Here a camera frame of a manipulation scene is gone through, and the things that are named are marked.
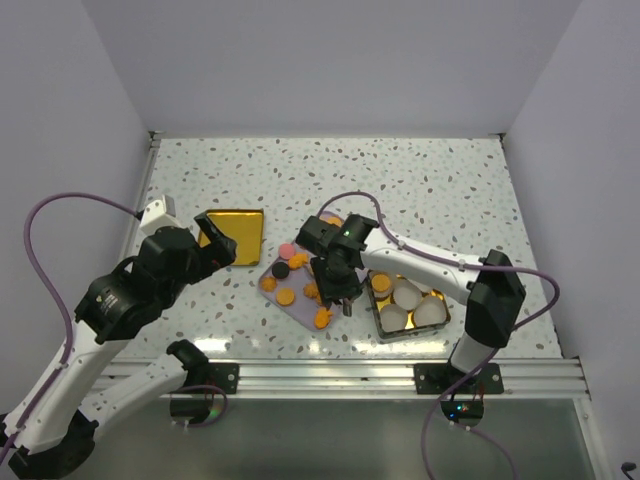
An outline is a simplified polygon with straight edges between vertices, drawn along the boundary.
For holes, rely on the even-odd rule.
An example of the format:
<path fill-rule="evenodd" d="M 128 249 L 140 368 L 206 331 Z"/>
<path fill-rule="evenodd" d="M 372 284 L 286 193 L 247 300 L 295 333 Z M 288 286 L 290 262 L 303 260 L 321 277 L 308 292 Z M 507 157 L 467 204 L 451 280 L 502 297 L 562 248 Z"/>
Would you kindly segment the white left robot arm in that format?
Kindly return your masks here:
<path fill-rule="evenodd" d="M 19 479 L 61 479 L 91 455 L 110 423 L 165 393 L 225 392 L 212 382 L 207 356 L 180 340 L 142 373 L 92 396 L 98 377 L 131 340 L 171 308 L 188 285 L 231 265 L 236 243 L 206 215 L 195 221 L 208 239 L 163 226 L 135 256 L 94 280 L 75 309 L 71 337 L 29 395 L 2 416 L 2 454 Z"/>

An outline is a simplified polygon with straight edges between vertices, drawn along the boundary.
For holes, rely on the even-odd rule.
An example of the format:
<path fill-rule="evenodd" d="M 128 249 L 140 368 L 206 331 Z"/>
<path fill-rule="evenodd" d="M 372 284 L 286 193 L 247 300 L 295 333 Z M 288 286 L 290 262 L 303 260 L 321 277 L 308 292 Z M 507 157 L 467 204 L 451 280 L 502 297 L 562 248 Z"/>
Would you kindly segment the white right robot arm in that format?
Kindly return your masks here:
<path fill-rule="evenodd" d="M 309 217 L 295 242 L 312 254 L 311 269 L 322 302 L 341 304 L 362 293 L 358 270 L 396 274 L 433 287 L 466 307 L 464 333 L 445 369 L 451 389 L 468 392 L 481 368 L 510 338 L 526 291 L 508 256 L 447 253 L 352 214 L 342 226 Z"/>

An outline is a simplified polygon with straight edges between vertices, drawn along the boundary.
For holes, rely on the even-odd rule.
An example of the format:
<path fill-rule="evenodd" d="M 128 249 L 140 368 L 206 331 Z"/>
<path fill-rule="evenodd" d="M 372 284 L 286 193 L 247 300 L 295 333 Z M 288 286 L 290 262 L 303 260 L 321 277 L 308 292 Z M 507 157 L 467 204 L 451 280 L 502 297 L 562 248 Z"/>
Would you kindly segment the metal tongs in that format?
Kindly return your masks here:
<path fill-rule="evenodd" d="M 345 298 L 342 300 L 342 311 L 345 317 L 352 316 L 352 305 L 353 305 L 353 301 L 351 299 Z"/>

